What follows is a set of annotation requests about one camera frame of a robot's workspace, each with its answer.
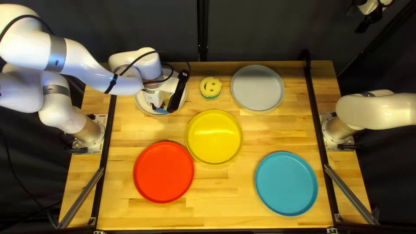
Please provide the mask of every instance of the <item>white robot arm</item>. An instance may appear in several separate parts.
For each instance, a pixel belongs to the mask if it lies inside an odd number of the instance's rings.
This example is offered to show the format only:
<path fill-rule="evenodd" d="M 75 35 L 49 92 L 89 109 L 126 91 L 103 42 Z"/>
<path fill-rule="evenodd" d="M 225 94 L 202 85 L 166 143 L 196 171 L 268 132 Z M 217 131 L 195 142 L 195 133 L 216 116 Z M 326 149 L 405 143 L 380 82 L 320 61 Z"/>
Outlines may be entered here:
<path fill-rule="evenodd" d="M 42 32 L 42 23 L 37 19 L 22 18 L 7 28 L 12 20 L 22 15 L 38 16 L 33 10 L 21 5 L 0 4 L 0 13 L 0 31 L 7 30 L 0 42 L 0 56 L 16 66 L 72 75 L 100 92 L 106 92 L 116 78 L 116 85 L 108 92 L 114 95 L 134 95 L 141 91 L 141 78 L 151 80 L 161 73 L 159 56 L 155 53 L 146 61 L 135 63 L 141 74 L 158 73 L 154 77 L 117 77 L 104 69 L 80 43 Z M 133 51 L 130 55 L 138 57 L 144 51 Z"/>
<path fill-rule="evenodd" d="M 416 94 L 375 90 L 341 97 L 337 116 L 322 124 L 328 141 L 342 144 L 354 133 L 367 129 L 389 129 L 416 125 Z"/>
<path fill-rule="evenodd" d="M 0 31 L 0 56 L 8 62 L 0 73 L 0 106 L 26 113 L 38 111 L 45 125 L 73 135 L 84 146 L 102 141 L 103 126 L 72 106 L 68 83 L 58 73 L 75 76 L 93 89 L 112 95 L 137 94 L 144 79 L 148 82 L 148 105 L 160 107 L 163 102 L 160 87 L 167 85 L 149 83 L 164 77 L 158 53 L 136 61 L 123 75 L 115 74 L 139 56 L 154 51 L 152 48 L 111 56 L 113 73 L 104 69 L 80 43 L 42 32 L 38 15 L 25 6 L 0 4 Z"/>

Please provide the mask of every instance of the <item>sponge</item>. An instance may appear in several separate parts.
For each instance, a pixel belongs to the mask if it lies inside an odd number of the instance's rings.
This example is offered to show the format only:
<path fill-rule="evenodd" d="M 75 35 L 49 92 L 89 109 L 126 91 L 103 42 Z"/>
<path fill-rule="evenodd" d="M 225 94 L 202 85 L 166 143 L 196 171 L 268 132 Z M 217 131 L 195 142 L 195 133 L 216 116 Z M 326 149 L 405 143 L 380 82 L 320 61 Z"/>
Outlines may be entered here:
<path fill-rule="evenodd" d="M 204 98 L 212 99 L 220 94 L 222 85 L 217 78 L 206 77 L 202 80 L 199 88 Z"/>

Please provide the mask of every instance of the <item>plate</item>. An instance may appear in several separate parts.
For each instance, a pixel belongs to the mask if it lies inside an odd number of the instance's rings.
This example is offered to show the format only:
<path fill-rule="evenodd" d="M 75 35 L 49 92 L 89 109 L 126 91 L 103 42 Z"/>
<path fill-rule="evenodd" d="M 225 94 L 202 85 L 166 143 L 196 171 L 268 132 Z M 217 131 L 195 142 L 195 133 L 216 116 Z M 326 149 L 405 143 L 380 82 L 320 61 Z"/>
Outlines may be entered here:
<path fill-rule="evenodd" d="M 240 124 L 222 110 L 206 110 L 188 124 L 186 146 L 196 159 L 210 165 L 231 161 L 243 146 Z"/>
<path fill-rule="evenodd" d="M 231 80 L 231 93 L 244 108 L 266 111 L 275 108 L 283 99 L 285 87 L 272 69 L 250 65 L 238 70 Z"/>
<path fill-rule="evenodd" d="M 170 68 L 162 68 L 163 70 L 163 76 L 165 78 L 167 78 L 170 73 L 171 73 L 171 69 Z M 178 77 L 178 73 L 176 71 L 173 71 L 172 77 L 165 81 L 165 82 L 173 82 L 174 80 L 172 78 L 177 78 Z M 134 96 L 134 101 L 136 102 L 136 105 L 139 107 L 139 109 L 141 109 L 144 113 L 148 114 L 148 115 L 153 115 L 153 116 L 163 116 L 163 115 L 169 115 L 168 114 L 161 114 L 159 112 L 156 112 L 152 109 L 151 106 L 147 105 L 145 99 L 144 99 L 144 91 L 140 91 L 138 92 L 135 96 Z M 181 102 L 179 103 L 179 108 L 183 105 L 183 103 L 186 100 L 186 97 L 188 96 L 188 85 L 185 86 L 185 89 L 183 90 L 183 94 L 182 94 L 182 98 L 181 98 Z"/>
<path fill-rule="evenodd" d="M 147 147 L 137 158 L 133 179 L 137 191 L 155 203 L 183 196 L 193 179 L 193 161 L 181 145 L 163 141 Z"/>
<path fill-rule="evenodd" d="M 301 157 L 276 152 L 265 157 L 255 174 L 257 194 L 270 210 L 283 216 L 298 216 L 312 208 L 318 181 Z"/>

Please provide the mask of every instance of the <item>yellow plate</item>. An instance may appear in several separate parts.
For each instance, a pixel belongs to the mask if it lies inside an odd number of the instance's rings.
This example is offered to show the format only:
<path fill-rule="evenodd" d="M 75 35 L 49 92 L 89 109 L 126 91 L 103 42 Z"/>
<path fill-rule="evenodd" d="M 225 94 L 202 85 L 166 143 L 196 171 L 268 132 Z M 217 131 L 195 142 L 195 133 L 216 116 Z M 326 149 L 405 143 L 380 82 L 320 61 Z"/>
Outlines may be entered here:
<path fill-rule="evenodd" d="M 243 131 L 230 114 L 206 110 L 188 124 L 185 136 L 189 152 L 201 162 L 219 165 L 229 162 L 243 146 Z"/>

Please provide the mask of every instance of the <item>red plate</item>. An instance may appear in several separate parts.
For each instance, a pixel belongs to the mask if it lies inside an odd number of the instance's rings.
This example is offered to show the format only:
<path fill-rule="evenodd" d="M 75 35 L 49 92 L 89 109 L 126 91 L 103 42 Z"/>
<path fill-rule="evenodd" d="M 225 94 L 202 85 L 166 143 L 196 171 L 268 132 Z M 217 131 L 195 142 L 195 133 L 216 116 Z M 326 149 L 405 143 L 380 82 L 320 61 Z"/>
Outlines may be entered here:
<path fill-rule="evenodd" d="M 137 158 L 133 169 L 137 191 L 156 203 L 173 202 L 183 196 L 193 179 L 188 151 L 174 142 L 157 142 Z"/>

